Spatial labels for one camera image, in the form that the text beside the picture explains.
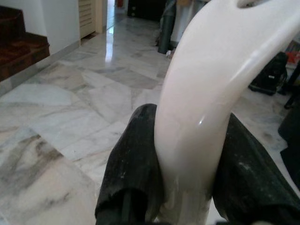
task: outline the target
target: wooden staircase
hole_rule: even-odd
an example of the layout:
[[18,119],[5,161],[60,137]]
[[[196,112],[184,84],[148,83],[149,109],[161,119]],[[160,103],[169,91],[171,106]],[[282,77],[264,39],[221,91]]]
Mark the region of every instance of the wooden staircase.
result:
[[25,31],[22,11],[0,6],[0,82],[49,55],[47,37]]

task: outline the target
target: red object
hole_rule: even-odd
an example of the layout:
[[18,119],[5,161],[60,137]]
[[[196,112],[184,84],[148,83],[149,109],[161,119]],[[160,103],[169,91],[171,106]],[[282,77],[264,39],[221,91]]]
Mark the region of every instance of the red object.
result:
[[286,54],[288,55],[289,59],[288,62],[292,63],[292,64],[297,64],[298,61],[300,60],[300,52],[286,52]]
[[123,0],[117,0],[117,7],[123,7]]

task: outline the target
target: baseboard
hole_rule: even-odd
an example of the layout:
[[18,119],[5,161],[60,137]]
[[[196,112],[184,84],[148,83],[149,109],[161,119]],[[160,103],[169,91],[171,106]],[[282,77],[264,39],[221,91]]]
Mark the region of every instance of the baseboard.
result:
[[80,46],[80,42],[76,41],[67,47],[61,49],[57,53],[48,56],[47,58],[37,62],[36,64],[22,70],[21,72],[11,76],[10,78],[0,82],[0,96],[11,91],[15,87],[19,86],[21,83],[25,82],[29,78],[33,77],[38,72],[42,71],[52,63],[59,60],[61,57],[69,54]]

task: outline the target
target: white wall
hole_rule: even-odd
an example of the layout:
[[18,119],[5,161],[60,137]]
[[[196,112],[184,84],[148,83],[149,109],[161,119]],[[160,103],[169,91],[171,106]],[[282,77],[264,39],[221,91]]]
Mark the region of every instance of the white wall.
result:
[[80,40],[78,0],[41,0],[50,54]]
[[26,31],[46,36],[46,27],[40,0],[0,0],[0,5],[23,11]]
[[80,40],[78,0],[0,0],[21,9],[27,32],[47,36],[50,54]]

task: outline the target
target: wooden door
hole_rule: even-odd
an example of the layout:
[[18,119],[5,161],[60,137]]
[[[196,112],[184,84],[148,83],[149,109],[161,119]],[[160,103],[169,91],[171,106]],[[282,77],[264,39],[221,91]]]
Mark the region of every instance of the wooden door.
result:
[[78,0],[79,1],[79,24],[80,38],[83,38],[96,29],[96,0]]

